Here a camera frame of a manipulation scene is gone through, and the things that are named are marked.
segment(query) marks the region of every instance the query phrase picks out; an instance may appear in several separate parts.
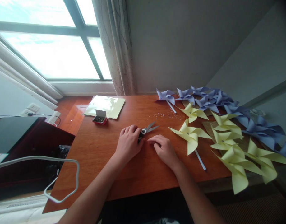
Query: window frame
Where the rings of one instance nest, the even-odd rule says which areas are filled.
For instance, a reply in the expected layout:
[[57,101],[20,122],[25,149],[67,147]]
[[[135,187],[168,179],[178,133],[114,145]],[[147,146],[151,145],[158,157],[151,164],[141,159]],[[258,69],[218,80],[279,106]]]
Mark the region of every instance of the window frame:
[[25,62],[28,66],[30,66],[33,70],[35,70],[47,81],[111,81],[111,79],[104,79],[88,40],[88,37],[100,37],[98,27],[95,25],[86,25],[76,0],[63,0],[63,2],[75,24],[75,27],[37,25],[37,24],[0,21],[0,31],[79,36],[81,37],[83,44],[90,56],[90,59],[94,65],[94,68],[96,69],[99,79],[47,79],[22,54],[20,54],[14,47],[8,44],[6,40],[0,37],[0,41],[8,49],[10,49],[16,56],[18,56],[23,62]]

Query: wooden floor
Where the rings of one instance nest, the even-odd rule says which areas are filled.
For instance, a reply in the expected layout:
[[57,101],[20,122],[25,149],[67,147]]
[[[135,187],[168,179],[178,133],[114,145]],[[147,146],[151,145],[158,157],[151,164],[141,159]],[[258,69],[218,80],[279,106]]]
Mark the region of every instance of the wooden floor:
[[61,113],[60,129],[73,135],[78,133],[88,104],[93,96],[66,96],[58,101],[57,109]]

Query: scissors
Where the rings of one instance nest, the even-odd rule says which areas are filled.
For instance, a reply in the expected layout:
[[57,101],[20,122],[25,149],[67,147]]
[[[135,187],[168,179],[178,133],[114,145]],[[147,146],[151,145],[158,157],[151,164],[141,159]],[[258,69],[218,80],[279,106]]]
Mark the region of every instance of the scissors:
[[139,144],[139,142],[141,141],[141,139],[143,138],[143,136],[144,136],[146,133],[151,132],[151,131],[153,131],[154,129],[156,129],[156,128],[159,127],[159,126],[155,126],[155,127],[151,128],[151,126],[154,125],[154,123],[155,123],[155,121],[152,122],[150,125],[148,125],[147,128],[144,128],[144,129],[141,130],[141,132],[140,132],[140,134],[139,134],[139,138],[138,138],[138,144]]

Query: small red box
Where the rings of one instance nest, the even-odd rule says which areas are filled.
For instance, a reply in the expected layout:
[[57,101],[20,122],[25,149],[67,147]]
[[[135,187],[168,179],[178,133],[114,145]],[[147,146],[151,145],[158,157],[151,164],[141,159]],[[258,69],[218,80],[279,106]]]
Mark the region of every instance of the small red box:
[[107,114],[104,110],[95,110],[96,116],[92,120],[95,124],[105,125],[107,123]]

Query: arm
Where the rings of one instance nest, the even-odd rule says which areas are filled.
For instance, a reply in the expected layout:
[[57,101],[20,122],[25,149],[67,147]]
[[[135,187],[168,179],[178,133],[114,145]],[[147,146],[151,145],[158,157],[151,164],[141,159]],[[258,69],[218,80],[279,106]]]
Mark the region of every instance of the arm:
[[141,128],[136,125],[121,131],[114,155],[64,214],[59,224],[96,223],[113,182],[125,165],[142,148],[144,138],[137,144],[140,132]]
[[173,170],[194,222],[196,224],[225,224],[212,203],[197,186],[185,165],[178,159],[170,140],[162,135],[156,135],[150,138],[148,143],[153,144],[160,159]]

